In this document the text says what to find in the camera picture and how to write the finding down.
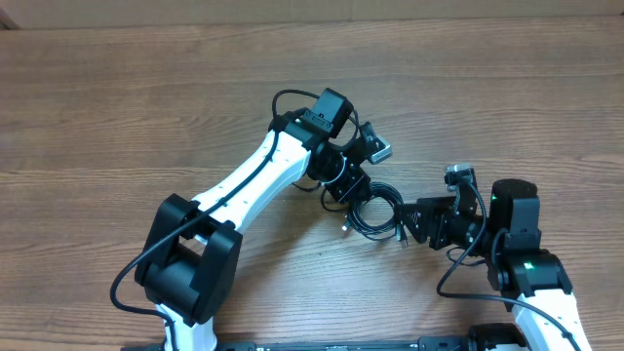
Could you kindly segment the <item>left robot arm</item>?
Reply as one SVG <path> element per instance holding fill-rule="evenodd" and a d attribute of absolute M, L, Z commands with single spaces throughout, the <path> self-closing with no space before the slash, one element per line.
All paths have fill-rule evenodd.
<path fill-rule="evenodd" d="M 304 176 L 338 203 L 371 193 L 361 165 L 391 156 L 390 144 L 353 104 L 326 88 L 312 107 L 274 113 L 261 146 L 231 175 L 190 200 L 176 194 L 158 208 L 136 282 L 164 322 L 161 350 L 214 350 L 214 317 L 228 297 L 243 235 L 263 209 Z"/>

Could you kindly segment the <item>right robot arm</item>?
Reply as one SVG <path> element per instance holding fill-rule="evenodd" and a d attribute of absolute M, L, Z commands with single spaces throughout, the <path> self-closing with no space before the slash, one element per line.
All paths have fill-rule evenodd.
<path fill-rule="evenodd" d="M 445 273 L 436 291 L 446 298 L 496 301 L 510 323 L 473 326 L 464 336 L 432 341 L 436 350 L 587 350 L 573 286 L 561 260 L 542 248 L 536 186 L 507 178 L 495 182 L 486 203 L 471 175 L 448 175 L 449 196 L 422 198 L 397 209 L 419 244 L 462 251 L 452 264 L 475 256 L 487 267 L 492 293 L 448 292 Z"/>

